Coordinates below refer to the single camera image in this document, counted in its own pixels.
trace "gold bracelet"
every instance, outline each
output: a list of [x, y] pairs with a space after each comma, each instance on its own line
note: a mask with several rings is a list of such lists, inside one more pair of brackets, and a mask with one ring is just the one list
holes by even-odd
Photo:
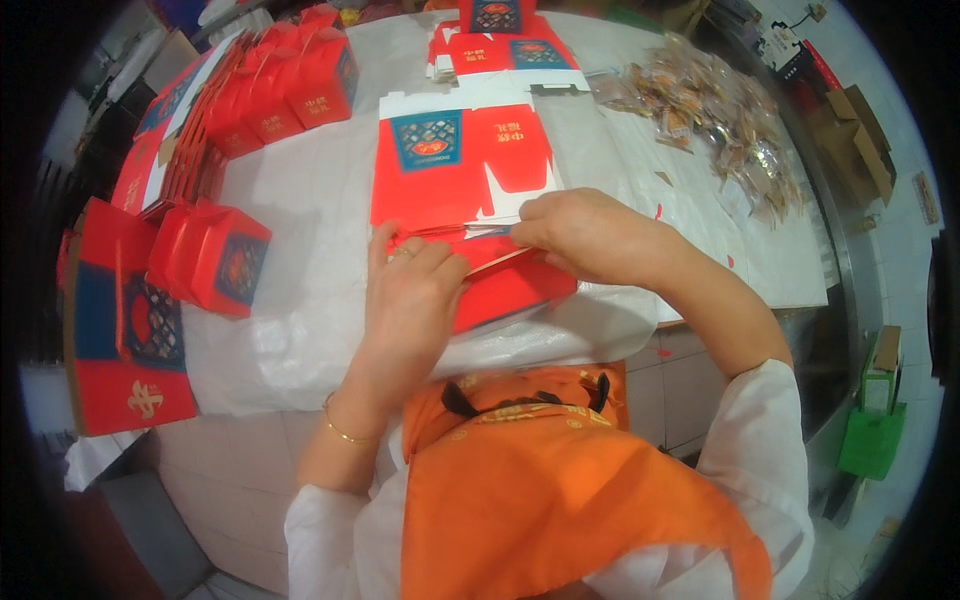
[[344, 433], [343, 431], [337, 429], [336, 425], [334, 425], [333, 422], [330, 420], [330, 416], [326, 413], [326, 409], [330, 405], [330, 399], [333, 397], [333, 394], [335, 393], [331, 393], [329, 396], [326, 397], [326, 400], [324, 400], [324, 417], [326, 418], [326, 426], [332, 429], [333, 432], [336, 433], [338, 436], [340, 436], [344, 440], [347, 440], [351, 444], [357, 444], [357, 445], [369, 444], [372, 438], [366, 438], [366, 439], [352, 438], [346, 433]]

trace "hand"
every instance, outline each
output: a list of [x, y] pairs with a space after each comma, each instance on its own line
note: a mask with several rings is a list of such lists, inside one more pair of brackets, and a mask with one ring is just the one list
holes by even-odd
[[547, 251], [546, 262], [582, 281], [656, 290], [683, 238], [667, 224], [631, 210], [603, 192], [550, 192], [520, 208], [510, 237]]
[[403, 242], [388, 262], [386, 245], [395, 231], [396, 223], [388, 222], [373, 233], [366, 328], [344, 382], [356, 387], [363, 380], [360, 396], [385, 412], [400, 406], [440, 360], [470, 270], [449, 244], [418, 237]]

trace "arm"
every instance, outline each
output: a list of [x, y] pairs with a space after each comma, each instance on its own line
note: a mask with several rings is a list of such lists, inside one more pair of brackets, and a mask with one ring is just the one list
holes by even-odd
[[577, 278], [636, 285], [684, 317], [720, 371], [733, 379], [769, 358], [792, 367], [773, 313], [750, 287], [675, 229], [594, 189], [544, 194], [520, 210], [519, 246]]
[[450, 339], [467, 259], [412, 237], [388, 264], [395, 231], [388, 223], [373, 235], [364, 338], [300, 456], [298, 487], [366, 493], [387, 418], [426, 381]]

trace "left hand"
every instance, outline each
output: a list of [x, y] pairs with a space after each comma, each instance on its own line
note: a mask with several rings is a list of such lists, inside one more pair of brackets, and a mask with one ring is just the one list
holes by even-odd
[[440, 360], [470, 270], [449, 244], [418, 237], [404, 241], [388, 261], [386, 245], [395, 231], [396, 222], [388, 222], [373, 233], [366, 328], [344, 382], [362, 381], [362, 396], [381, 414], [403, 404]]

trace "person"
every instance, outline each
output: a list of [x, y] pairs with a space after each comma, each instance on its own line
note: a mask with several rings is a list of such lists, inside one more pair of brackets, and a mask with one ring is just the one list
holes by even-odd
[[[290, 595], [784, 598], [813, 546], [800, 398], [770, 309], [672, 227], [592, 189], [523, 205], [514, 242], [581, 280], [659, 294], [729, 384], [696, 470], [625, 431], [622, 370], [426, 384], [469, 266], [396, 226], [370, 244], [366, 329], [298, 466]], [[397, 471], [373, 500], [378, 448]]]

